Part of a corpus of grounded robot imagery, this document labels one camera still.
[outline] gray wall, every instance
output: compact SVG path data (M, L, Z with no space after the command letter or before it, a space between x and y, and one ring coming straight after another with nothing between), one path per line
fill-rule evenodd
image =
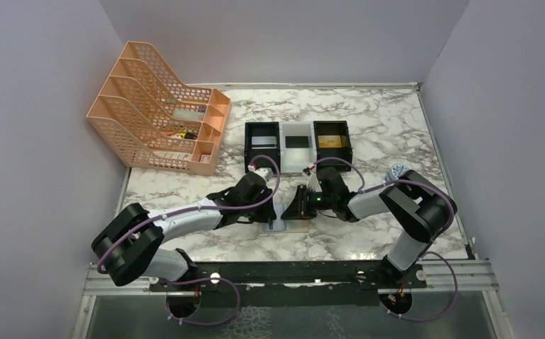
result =
M471 0L423 85L518 338L545 338L545 1Z
M468 0L100 0L189 83L423 81Z
M124 168L86 122L122 49L97 0L0 1L0 338L68 338Z

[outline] white marble surface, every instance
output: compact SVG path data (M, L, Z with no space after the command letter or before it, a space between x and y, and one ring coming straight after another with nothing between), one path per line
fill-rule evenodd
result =
M216 176L134 168L124 203L144 208L170 208L195 202L237 183L244 174L246 121L346 120L353 163L364 173L366 186L379 184L389 167L404 163L445 190L418 96L413 89L226 90L233 103ZM356 173L343 174L351 190L360 184ZM283 177L274 201L291 201L300 175ZM182 248L195 261L289 261L382 258L402 229L390 213L356 223L315 218L308 233L259 233L256 225L231 225L174 239L162 247ZM432 250L448 258L466 258L459 228L451 228Z

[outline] blue and white round object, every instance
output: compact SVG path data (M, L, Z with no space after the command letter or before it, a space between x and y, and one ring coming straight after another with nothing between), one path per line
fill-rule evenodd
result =
M387 175L385 175L385 182L390 182L392 180L398 179L400 176L409 171L409 167L404 164L393 164Z

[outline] peach plastic organizer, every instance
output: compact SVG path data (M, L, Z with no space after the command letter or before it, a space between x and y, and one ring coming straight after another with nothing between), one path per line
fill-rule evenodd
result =
M185 85L154 46L128 42L87 118L129 167L213 175L229 114L219 90Z

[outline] black container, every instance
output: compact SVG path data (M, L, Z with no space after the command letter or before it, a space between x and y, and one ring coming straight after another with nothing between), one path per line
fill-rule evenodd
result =
M265 141L266 138L274 137L274 143L257 141L254 145L253 137L260 138L260 141ZM246 122L245 123L245 151L243 157L245 157L245 173L249 172L247 165L251 159L256 155L268 155L281 166L281 142L279 137L279 123L278 122ZM272 167L270 162L266 159L255 160L257 167Z
M349 138L347 121L314 121L314 139L316 142L316 156L320 160L324 157L339 157L349 163L353 161L353 148ZM321 148L318 137L339 136L341 147ZM278 122L247 122L245 123L245 172L249 161L256 155L263 154L271 157L281 168L281 142ZM264 159L255 161L258 167L270 167ZM318 168L334 167L339 172L349 172L351 167L338 160L321 162Z

